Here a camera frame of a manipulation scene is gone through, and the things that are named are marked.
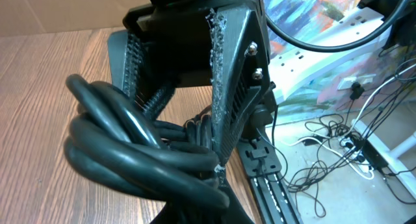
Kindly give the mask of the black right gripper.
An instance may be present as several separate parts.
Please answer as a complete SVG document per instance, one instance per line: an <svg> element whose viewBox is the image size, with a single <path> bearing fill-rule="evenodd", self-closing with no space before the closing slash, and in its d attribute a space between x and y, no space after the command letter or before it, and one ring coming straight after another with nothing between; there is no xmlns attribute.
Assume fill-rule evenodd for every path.
<svg viewBox="0 0 416 224"><path fill-rule="evenodd" d="M112 84L150 120L212 79L213 151L225 165L270 84L263 0L150 0L107 40Z"/></svg>

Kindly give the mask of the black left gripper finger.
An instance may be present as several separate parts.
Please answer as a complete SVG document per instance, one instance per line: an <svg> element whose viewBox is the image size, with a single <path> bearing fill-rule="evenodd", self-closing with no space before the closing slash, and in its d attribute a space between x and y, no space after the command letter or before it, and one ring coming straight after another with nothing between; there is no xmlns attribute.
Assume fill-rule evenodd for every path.
<svg viewBox="0 0 416 224"><path fill-rule="evenodd" d="M217 167L204 180L205 188L187 198L167 201L151 224L217 223L253 224L226 178L226 168Z"/></svg>

